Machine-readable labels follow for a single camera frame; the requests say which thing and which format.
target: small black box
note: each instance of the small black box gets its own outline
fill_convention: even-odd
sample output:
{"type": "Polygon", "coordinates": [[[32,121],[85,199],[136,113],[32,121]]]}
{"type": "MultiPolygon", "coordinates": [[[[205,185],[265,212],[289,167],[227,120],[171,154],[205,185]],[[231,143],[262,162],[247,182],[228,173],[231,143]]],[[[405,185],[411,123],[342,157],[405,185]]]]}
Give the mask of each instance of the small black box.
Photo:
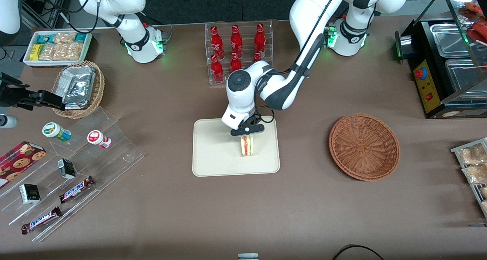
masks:
{"type": "Polygon", "coordinates": [[[57,161],[57,167],[59,168],[59,173],[61,173],[61,177],[64,177],[66,179],[73,179],[76,177],[73,162],[69,161],[68,159],[59,159],[57,161]]]}
{"type": "Polygon", "coordinates": [[[36,185],[23,184],[19,186],[19,190],[21,191],[22,202],[24,204],[40,202],[39,189],[37,189],[36,185]]]}

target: wicker basket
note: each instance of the wicker basket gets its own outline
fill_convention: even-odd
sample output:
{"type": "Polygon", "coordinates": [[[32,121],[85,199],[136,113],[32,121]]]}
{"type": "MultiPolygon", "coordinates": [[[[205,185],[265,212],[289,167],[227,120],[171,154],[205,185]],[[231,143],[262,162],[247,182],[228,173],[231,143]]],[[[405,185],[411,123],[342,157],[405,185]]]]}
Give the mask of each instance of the wicker basket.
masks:
{"type": "MultiPolygon", "coordinates": [[[[99,67],[90,61],[83,61],[80,63],[76,63],[73,65],[69,65],[68,67],[80,67],[80,66],[91,66],[96,70],[96,76],[94,79],[92,96],[90,99],[90,105],[84,110],[66,110],[60,111],[58,109],[53,109],[54,113],[59,116],[68,117],[72,119],[80,119],[83,118],[90,113],[94,112],[97,107],[99,107],[101,103],[101,99],[103,97],[103,90],[105,89],[105,78],[103,77],[103,73],[99,69],[99,67]]],[[[56,91],[57,83],[59,82],[59,78],[61,77],[62,71],[57,75],[56,81],[54,81],[53,88],[51,90],[52,93],[56,91]]]]}
{"type": "Polygon", "coordinates": [[[336,164],[348,175],[363,181],[388,177],[399,163],[399,144],[391,129],[366,114],[340,118],[329,138],[336,164]]]}

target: red-labeled bottle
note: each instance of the red-labeled bottle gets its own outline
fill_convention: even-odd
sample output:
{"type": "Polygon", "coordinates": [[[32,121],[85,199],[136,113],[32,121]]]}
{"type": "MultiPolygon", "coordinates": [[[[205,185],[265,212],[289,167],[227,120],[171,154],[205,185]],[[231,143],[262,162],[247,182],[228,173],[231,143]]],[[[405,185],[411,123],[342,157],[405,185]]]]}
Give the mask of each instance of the red-labeled bottle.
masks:
{"type": "Polygon", "coordinates": [[[261,57],[266,56],[266,34],[264,34],[264,24],[257,24],[257,33],[254,37],[255,51],[261,53],[261,57]]]}
{"type": "Polygon", "coordinates": [[[225,57],[225,52],[223,50],[223,40],[221,40],[221,36],[218,34],[218,29],[216,26],[212,26],[210,28],[210,32],[212,33],[213,53],[216,54],[218,60],[222,60],[225,57]]]}
{"type": "Polygon", "coordinates": [[[234,72],[242,69],[242,62],[240,62],[239,55],[232,53],[232,61],[230,62],[230,69],[234,72]]]}
{"type": "Polygon", "coordinates": [[[254,61],[252,61],[252,62],[256,62],[256,61],[260,61],[260,60],[261,60],[261,53],[255,52],[254,53],[254,61]]]}
{"type": "Polygon", "coordinates": [[[221,66],[221,63],[218,61],[218,58],[216,55],[212,55],[212,75],[213,79],[215,80],[216,83],[223,83],[223,67],[221,66]]]}
{"type": "Polygon", "coordinates": [[[232,25],[232,36],[230,37],[230,43],[232,44],[232,52],[237,53],[239,58],[242,58],[244,55],[244,42],[237,25],[232,25]]]}

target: cookie box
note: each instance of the cookie box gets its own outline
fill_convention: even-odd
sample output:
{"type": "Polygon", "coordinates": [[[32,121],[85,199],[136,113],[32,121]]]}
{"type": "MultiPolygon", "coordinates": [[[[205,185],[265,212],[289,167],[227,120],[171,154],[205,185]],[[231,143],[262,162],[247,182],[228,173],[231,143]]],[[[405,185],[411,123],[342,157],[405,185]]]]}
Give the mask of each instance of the cookie box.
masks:
{"type": "Polygon", "coordinates": [[[31,38],[29,46],[27,47],[27,51],[24,55],[23,62],[26,65],[31,66],[33,68],[36,68],[36,67],[63,67],[63,66],[75,64],[78,62],[83,62],[85,60],[86,54],[88,52],[88,48],[90,47],[90,42],[92,39],[91,33],[87,34],[86,38],[84,39],[83,48],[81,49],[81,55],[80,55],[80,58],[78,60],[56,60],[56,61],[46,61],[46,60],[32,61],[32,60],[30,60],[30,58],[29,58],[30,53],[32,52],[32,48],[34,47],[34,45],[36,43],[38,43],[39,37],[56,34],[58,32],[75,33],[76,31],[74,31],[74,30],[51,30],[51,31],[35,32],[31,38]]]}
{"type": "Polygon", "coordinates": [[[46,155],[43,147],[24,141],[0,156],[0,188],[46,155]]]}

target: table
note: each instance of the table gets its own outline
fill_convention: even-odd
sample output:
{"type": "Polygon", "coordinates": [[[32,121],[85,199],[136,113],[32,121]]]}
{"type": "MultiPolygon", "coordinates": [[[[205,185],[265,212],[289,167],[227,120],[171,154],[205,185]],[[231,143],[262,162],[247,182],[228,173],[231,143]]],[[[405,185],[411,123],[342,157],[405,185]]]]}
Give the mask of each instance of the table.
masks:
{"type": "MultiPolygon", "coordinates": [[[[41,243],[0,213],[0,258],[331,259],[355,243],[385,259],[485,259],[485,229],[467,227],[485,220],[449,152],[485,137],[485,120],[424,119],[407,64],[392,59],[394,31],[411,19],[377,17],[353,57],[322,51],[294,104],[275,114],[280,170],[229,177],[191,172],[193,123],[221,117],[228,103],[207,84],[204,25],[175,26],[167,55],[150,64],[129,57],[114,29],[97,29],[88,59],[106,78],[102,106],[146,157],[41,243]],[[390,177],[360,182],[334,164],[329,131],[352,113],[395,132],[401,160],[390,177]]],[[[284,70],[299,47],[289,22],[275,21],[274,32],[274,66],[284,70]]],[[[50,89],[59,71],[26,66],[21,79],[50,89]]],[[[2,152],[22,140],[48,146],[46,122],[75,122],[48,108],[10,111],[20,122],[2,130],[2,152]]]]}

